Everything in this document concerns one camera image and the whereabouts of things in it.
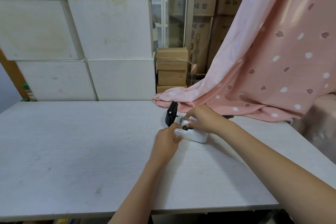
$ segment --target white table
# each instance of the white table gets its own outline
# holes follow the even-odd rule
[[[21,102],[0,115],[0,221],[111,215],[137,181],[166,109],[152,102]],[[336,188],[336,166],[287,123],[233,121]],[[183,140],[153,213],[278,208],[220,138]]]

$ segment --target hand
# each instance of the hand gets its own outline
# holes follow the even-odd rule
[[[149,161],[165,166],[175,155],[183,136],[175,136],[175,129],[181,125],[173,123],[169,128],[159,130],[155,137]]]
[[[190,116],[195,117],[197,121],[190,122],[187,124],[187,127],[213,134],[217,134],[223,123],[229,121],[207,105],[201,105],[191,109],[183,119],[187,120]]]

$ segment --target finger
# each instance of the finger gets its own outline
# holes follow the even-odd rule
[[[175,137],[175,139],[174,139],[174,141],[176,142],[176,143],[179,143],[181,140],[183,140],[184,139],[184,137],[183,136],[177,136],[177,137]]]
[[[196,122],[190,122],[187,124],[187,128],[196,128],[197,127],[197,123]]]
[[[189,110],[187,112],[187,114],[184,116],[183,120],[187,120],[190,118],[190,116],[193,116],[194,117],[195,113],[194,113],[194,108],[192,108],[191,110]]]
[[[180,124],[174,122],[173,124],[170,125],[170,127],[168,129],[171,130],[171,131],[174,131],[177,128],[181,128],[182,129],[182,127],[181,127]]]

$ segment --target forearm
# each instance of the forearm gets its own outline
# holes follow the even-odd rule
[[[246,162],[297,223],[336,223],[336,191],[283,155],[223,120],[217,135]]]
[[[108,224],[147,224],[164,166],[147,162],[138,181]]]

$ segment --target leaf print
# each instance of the leaf print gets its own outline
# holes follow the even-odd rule
[[[313,9],[313,7],[314,7],[314,3],[311,3],[309,6],[308,6],[308,11],[310,11],[311,9]]]
[[[323,39],[326,39],[329,35],[330,35],[330,33],[327,32],[327,31],[324,31],[324,32],[321,33],[321,37],[322,37]]]
[[[278,32],[275,33],[275,36],[276,36],[277,38],[282,38],[284,35],[285,35],[285,34],[284,34],[284,32],[283,32],[282,30],[279,30]]]
[[[313,90],[313,89],[306,89],[306,92],[307,92],[308,94],[312,94],[312,93],[314,92],[314,90]]]

